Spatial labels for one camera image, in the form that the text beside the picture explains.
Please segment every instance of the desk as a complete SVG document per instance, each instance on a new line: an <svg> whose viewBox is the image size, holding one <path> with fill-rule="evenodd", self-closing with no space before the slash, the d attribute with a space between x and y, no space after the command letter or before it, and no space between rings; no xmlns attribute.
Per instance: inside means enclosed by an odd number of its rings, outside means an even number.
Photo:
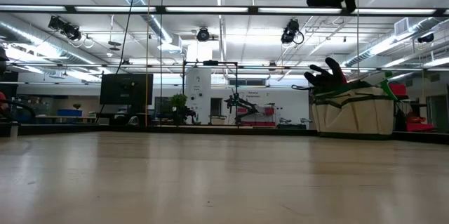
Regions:
<svg viewBox="0 0 449 224"><path fill-rule="evenodd" d="M76 122L80 121L81 123L83 123L84 120L86 120L86 123L95 123L95 120L97 119L96 117L82 117L82 116L42 116L42 115L38 115L36 116L36 119L51 119L51 123L52 124L56 124L56 123L62 123L64 122L64 120L66 119L75 119Z"/></svg>

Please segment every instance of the ceiling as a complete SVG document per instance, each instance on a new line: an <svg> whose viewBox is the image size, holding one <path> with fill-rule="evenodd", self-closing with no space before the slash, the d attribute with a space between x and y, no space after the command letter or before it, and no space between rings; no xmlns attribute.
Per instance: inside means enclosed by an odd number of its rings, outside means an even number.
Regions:
<svg viewBox="0 0 449 224"><path fill-rule="evenodd" d="M183 6L215 6L217 0L150 0L150 5L183 5ZM254 0L256 6L306 6L306 0ZM0 4L77 4L77 5L126 5L125 0L0 0ZM223 5L227 6L250 6L252 0L224 0ZM448 7L449 0L359 0L359 5L363 7L397 7L397 8L438 8ZM15 17L38 27L51 34L47 27L50 14L38 13L14 13ZM115 52L112 57L106 55L110 52L107 44L109 41L109 31L111 29L110 15L70 15L60 14L62 18L78 25L84 34L89 34L95 44L92 48L80 47L85 52L110 63L119 63L120 51ZM219 37L220 20L217 15L164 15L156 16L164 29L179 34L183 39L183 44L195 42L192 30L199 27L207 27L211 34ZM112 30L120 32L113 34L111 40L123 43L123 30L126 26L127 15L115 15ZM309 19L308 16L246 16L246 15L226 15L223 16L226 27L227 40L227 60L237 61L243 64L265 64L270 60L275 60L278 65L301 65L311 63L323 64L328 56L333 56L337 60L343 61L347 55L358 49L360 51L368 42L376 40L378 37L390 32L394 28L394 23L401 17L373 18L373 17L313 17L303 29L305 42L296 48L289 48L287 52L280 42L281 33L287 22L291 18L298 19L301 25ZM126 37L124 58L139 64L145 63L147 54L147 25L139 15L132 15ZM214 48L213 58L220 60L218 41L209 41ZM182 62L180 53L163 53L157 48L159 45L156 39L149 40L149 63L162 62L173 64ZM383 54L387 57L396 57L409 53L403 49L391 50Z"/></svg>

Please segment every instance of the black glove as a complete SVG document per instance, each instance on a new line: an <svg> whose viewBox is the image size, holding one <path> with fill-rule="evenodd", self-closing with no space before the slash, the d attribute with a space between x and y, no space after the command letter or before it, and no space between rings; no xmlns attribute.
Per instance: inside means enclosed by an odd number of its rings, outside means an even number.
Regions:
<svg viewBox="0 0 449 224"><path fill-rule="evenodd" d="M304 76L307 81L316 87L339 86L346 84L346 78L344 77L338 62L332 58L326 58L325 62L332 70L332 74L316 65L310 65L310 69L320 72L321 74L316 75L315 77L312 73L306 72L304 73Z"/></svg>

